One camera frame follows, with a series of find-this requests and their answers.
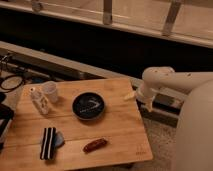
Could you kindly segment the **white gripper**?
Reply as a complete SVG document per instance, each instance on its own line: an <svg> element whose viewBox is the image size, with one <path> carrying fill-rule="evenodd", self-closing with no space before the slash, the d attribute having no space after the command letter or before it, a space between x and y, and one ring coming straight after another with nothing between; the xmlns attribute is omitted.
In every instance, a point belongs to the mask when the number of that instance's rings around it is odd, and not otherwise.
<svg viewBox="0 0 213 171"><path fill-rule="evenodd" d="M156 93L152 91L145 83L142 83L136 91L132 91L124 96L124 100L136 99L145 104L145 108L151 112L153 110L153 101Z"/></svg>

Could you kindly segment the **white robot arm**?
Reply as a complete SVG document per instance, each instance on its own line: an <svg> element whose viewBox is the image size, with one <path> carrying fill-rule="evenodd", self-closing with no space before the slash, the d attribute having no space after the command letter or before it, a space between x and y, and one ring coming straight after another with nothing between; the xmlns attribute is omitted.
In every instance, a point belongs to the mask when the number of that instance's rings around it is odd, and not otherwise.
<svg viewBox="0 0 213 171"><path fill-rule="evenodd" d="M124 96L135 98L151 112L164 88L187 95L176 128L171 171L213 171L213 72L176 72L148 67L139 87Z"/></svg>

